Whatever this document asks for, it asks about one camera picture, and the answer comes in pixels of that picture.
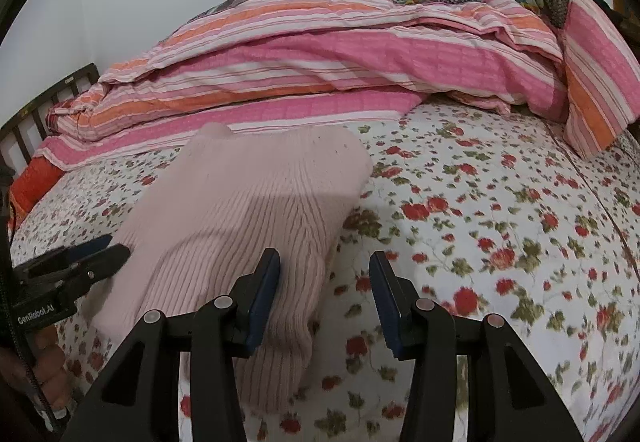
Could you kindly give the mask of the left hand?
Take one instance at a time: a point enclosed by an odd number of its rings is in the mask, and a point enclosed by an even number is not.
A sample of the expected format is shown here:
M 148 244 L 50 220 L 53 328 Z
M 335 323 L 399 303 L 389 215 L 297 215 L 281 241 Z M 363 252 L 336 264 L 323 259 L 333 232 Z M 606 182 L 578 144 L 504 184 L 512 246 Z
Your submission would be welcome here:
M 58 345 L 58 331 L 54 325 L 37 332 L 34 337 L 37 351 L 34 374 L 52 410 L 58 412 L 70 402 L 70 383 L 65 370 L 65 354 Z M 15 390 L 25 391 L 28 384 L 26 370 L 16 355 L 1 350 L 1 376 Z

